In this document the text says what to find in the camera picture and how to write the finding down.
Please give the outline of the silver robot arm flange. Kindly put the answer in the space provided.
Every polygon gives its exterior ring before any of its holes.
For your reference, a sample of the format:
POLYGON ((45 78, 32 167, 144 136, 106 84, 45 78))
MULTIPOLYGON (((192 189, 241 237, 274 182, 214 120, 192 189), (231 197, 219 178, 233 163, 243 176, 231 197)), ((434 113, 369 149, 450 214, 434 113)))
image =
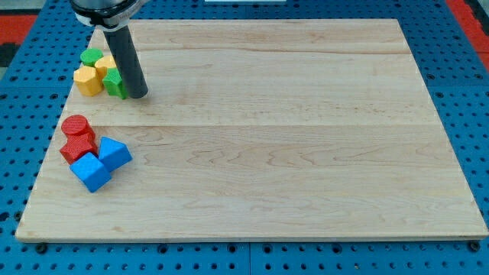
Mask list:
POLYGON ((149 0, 69 0, 78 21, 113 32, 128 25, 149 0))

